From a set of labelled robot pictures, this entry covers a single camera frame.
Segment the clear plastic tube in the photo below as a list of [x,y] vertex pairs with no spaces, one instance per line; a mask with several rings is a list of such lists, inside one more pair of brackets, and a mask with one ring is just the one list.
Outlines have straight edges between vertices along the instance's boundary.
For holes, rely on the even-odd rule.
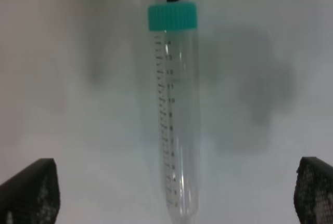
[[196,30],[153,33],[166,203],[174,224],[198,209],[199,95]]

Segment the white background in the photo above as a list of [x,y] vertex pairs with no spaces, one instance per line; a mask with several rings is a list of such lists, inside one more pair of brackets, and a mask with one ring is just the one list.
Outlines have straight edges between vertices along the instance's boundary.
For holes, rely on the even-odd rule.
[[[0,0],[0,180],[54,157],[57,223],[170,223],[160,182],[158,0]],[[198,5],[197,223],[298,223],[304,155],[333,164],[333,0]]]

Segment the tube cap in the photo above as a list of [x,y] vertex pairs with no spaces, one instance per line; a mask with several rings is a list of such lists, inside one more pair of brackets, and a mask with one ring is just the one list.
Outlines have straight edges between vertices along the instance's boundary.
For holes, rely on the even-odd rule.
[[148,8],[149,30],[182,31],[197,28],[197,7],[192,2],[155,4]]

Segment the white surface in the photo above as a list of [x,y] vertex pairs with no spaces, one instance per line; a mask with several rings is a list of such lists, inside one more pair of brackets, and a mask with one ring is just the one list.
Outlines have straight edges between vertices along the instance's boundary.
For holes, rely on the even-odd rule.
[[[0,0],[0,179],[54,157],[58,223],[169,223],[150,1]],[[197,223],[298,223],[301,156],[333,163],[333,1],[193,1]]]

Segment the teal screw cap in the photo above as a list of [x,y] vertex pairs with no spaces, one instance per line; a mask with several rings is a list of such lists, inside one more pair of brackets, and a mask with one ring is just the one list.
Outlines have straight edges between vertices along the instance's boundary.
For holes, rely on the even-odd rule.
[[155,4],[148,8],[149,30],[183,31],[197,28],[197,7],[192,2]]

